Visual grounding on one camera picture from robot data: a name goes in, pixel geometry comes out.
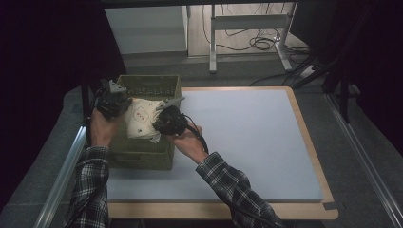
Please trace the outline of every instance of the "white desk leg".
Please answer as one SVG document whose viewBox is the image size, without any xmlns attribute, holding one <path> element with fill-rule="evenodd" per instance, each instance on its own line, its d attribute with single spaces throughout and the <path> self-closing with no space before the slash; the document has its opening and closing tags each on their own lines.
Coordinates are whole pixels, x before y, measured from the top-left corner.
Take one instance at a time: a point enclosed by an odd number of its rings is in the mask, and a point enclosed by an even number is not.
<svg viewBox="0 0 403 228">
<path fill-rule="evenodd" d="M 278 56 L 282 62 L 282 65 L 284 66 L 285 71 L 292 71 L 293 68 L 291 67 L 290 61 L 288 60 L 287 56 L 284 53 L 284 43 L 287 38 L 288 31 L 290 30 L 291 22 L 293 20 L 294 16 L 294 10 L 296 9 L 296 2 L 293 3 L 292 7 L 287 13 L 287 19 L 285 21 L 285 26 L 284 29 L 281 32 L 281 37 L 279 39 L 279 42 L 276 42 L 276 50 L 278 52 Z"/>
<path fill-rule="evenodd" d="M 211 5 L 211 41 L 210 41 L 210 73 L 217 72 L 216 55 L 216 9 Z"/>
</svg>

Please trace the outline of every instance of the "white board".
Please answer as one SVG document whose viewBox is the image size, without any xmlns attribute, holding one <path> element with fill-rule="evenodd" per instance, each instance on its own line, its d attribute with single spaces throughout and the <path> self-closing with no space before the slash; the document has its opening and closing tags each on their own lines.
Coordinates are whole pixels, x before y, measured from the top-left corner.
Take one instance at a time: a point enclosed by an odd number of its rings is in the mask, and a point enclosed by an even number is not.
<svg viewBox="0 0 403 228">
<path fill-rule="evenodd" d="M 202 126 L 210 153 L 242 170 L 269 201 L 323 200 L 285 90 L 184 91 L 181 112 Z M 178 150 L 170 171 L 111 169 L 109 200 L 218 200 Z"/>
</svg>

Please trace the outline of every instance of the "human hand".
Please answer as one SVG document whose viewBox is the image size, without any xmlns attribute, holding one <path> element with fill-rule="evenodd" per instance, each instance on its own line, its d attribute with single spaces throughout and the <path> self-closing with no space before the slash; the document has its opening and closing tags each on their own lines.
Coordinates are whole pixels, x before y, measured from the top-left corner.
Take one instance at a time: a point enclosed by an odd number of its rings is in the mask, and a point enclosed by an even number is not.
<svg viewBox="0 0 403 228">
<path fill-rule="evenodd" d="M 191 127 L 197 128 L 202 133 L 200 126 L 195 126 L 188 123 Z M 189 129 L 186 129 L 180 136 L 167 135 L 166 138 L 175 144 L 175 146 L 187 157 L 193 160 L 196 164 L 207 158 L 208 154 L 204 152 L 202 143 Z"/>
<path fill-rule="evenodd" d="M 109 147 L 123 116 L 107 120 L 97 108 L 94 108 L 90 125 L 91 146 L 100 145 Z"/>
</svg>

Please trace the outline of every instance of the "person's left hand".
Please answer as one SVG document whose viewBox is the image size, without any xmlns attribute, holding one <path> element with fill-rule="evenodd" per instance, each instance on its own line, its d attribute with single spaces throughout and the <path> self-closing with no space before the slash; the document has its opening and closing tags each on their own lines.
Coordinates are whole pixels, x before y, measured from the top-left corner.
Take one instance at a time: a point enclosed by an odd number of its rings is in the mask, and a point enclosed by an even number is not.
<svg viewBox="0 0 403 228">
<path fill-rule="evenodd" d="M 109 147 L 123 116 L 107 120 L 97 108 L 94 108 L 90 125 L 91 146 L 100 145 Z"/>
</svg>

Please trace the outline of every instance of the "person's right hand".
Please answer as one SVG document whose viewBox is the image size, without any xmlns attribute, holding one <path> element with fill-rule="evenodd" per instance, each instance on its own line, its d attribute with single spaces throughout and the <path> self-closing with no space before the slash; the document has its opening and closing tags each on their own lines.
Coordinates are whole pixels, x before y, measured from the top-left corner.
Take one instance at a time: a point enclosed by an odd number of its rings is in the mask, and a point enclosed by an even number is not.
<svg viewBox="0 0 403 228">
<path fill-rule="evenodd" d="M 200 126 L 195 126 L 192 123 L 188 123 L 191 127 L 199 130 L 202 133 Z M 175 146 L 187 157 L 192 159 L 196 164 L 202 162 L 207 158 L 208 154 L 204 152 L 202 143 L 189 129 L 186 129 L 180 136 L 169 136 L 166 138 L 175 144 Z"/>
</svg>

